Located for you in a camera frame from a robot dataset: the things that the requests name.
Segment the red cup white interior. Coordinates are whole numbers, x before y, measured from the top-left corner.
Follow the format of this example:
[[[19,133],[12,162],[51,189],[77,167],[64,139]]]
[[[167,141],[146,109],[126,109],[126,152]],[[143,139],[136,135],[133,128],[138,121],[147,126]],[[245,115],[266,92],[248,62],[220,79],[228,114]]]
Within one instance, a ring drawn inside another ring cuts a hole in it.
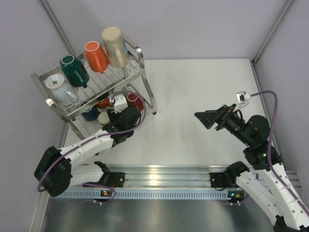
[[[129,93],[126,96],[126,101],[128,105],[132,105],[134,108],[136,108],[140,112],[144,110],[143,101],[136,94]]]

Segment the small tumbler cork band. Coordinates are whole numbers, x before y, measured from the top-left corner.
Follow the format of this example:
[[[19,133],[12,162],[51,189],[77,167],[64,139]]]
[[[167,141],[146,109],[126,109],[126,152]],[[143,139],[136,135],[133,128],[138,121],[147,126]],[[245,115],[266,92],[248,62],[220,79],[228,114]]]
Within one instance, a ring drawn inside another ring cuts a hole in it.
[[[101,112],[98,116],[98,122],[100,125],[105,126],[110,123],[110,119],[107,112]]]

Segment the orange black round mug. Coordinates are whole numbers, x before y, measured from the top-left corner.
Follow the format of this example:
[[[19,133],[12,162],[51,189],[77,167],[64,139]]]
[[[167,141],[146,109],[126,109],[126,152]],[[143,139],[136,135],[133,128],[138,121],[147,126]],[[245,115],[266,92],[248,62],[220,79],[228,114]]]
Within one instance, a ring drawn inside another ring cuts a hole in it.
[[[96,104],[96,107],[99,108],[99,109],[106,109],[108,107],[113,108],[113,104],[111,103],[109,97],[106,97],[103,100],[101,100],[100,102],[98,102]]]

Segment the tall beige floral mug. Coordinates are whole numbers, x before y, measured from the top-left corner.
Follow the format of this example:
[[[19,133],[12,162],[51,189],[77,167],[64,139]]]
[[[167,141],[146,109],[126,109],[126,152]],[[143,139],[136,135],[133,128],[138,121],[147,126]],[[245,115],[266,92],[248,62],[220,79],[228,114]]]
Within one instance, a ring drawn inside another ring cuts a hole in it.
[[[120,28],[106,28],[101,36],[110,65],[114,68],[125,69],[130,62],[130,58]]]

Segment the dark blue speckled mug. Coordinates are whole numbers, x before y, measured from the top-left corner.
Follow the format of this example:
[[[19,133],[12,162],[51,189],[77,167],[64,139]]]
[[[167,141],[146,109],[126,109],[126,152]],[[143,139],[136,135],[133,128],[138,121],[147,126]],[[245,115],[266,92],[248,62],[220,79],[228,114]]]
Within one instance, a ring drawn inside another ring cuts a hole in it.
[[[88,121],[94,121],[98,118],[100,112],[98,111],[96,106],[92,106],[89,109],[87,109],[85,112],[82,113],[83,118]]]

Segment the dark green mug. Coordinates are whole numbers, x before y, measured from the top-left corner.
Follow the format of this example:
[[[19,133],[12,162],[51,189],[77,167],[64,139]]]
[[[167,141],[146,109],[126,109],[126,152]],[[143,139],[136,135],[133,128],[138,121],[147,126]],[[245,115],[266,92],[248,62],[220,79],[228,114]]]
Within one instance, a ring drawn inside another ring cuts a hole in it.
[[[60,60],[60,67],[67,80],[73,87],[87,88],[89,74],[82,62],[74,55],[65,55]]]

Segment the light blue mug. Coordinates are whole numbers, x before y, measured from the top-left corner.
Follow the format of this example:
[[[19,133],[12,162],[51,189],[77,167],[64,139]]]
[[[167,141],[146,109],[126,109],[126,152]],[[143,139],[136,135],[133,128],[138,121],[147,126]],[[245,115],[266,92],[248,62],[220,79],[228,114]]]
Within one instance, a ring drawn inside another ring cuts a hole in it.
[[[45,86],[60,105],[67,106],[80,100],[77,90],[60,73],[50,75],[45,80]]]

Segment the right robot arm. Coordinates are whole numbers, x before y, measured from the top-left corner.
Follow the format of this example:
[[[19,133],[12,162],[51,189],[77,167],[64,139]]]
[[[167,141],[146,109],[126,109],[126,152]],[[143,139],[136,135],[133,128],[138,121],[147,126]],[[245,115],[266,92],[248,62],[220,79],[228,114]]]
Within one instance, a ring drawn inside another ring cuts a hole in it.
[[[246,145],[245,159],[256,173],[241,161],[226,167],[225,181],[242,188],[264,211],[276,232],[307,232],[309,210],[289,180],[282,159],[268,140],[268,120],[253,115],[248,121],[236,104],[217,110],[196,112],[195,117],[206,129],[226,129]]]

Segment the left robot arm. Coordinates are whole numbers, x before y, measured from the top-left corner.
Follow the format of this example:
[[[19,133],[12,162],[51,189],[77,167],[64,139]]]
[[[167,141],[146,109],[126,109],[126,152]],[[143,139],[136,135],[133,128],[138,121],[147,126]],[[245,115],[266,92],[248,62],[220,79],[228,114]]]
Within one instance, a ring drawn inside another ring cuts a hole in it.
[[[70,146],[47,148],[34,172],[37,190],[56,197],[77,185],[106,186],[111,174],[107,166],[101,161],[86,161],[130,138],[142,121],[141,113],[128,107],[93,135]]]

